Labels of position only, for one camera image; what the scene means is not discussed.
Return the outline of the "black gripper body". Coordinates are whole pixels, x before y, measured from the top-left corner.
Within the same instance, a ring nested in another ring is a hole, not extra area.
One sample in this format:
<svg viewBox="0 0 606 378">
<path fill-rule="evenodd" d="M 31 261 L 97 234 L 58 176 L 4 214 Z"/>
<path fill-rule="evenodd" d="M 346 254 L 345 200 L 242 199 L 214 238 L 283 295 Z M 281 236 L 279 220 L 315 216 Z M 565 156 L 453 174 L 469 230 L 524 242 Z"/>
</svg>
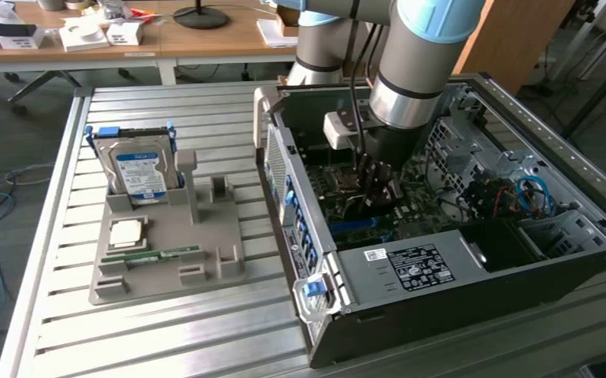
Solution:
<svg viewBox="0 0 606 378">
<path fill-rule="evenodd" d="M 424 127 L 394 128 L 377 126 L 362 132 L 362 153 L 373 160 L 385 163 L 393 169 L 401 169 L 410 159 L 420 139 Z"/>
</svg>

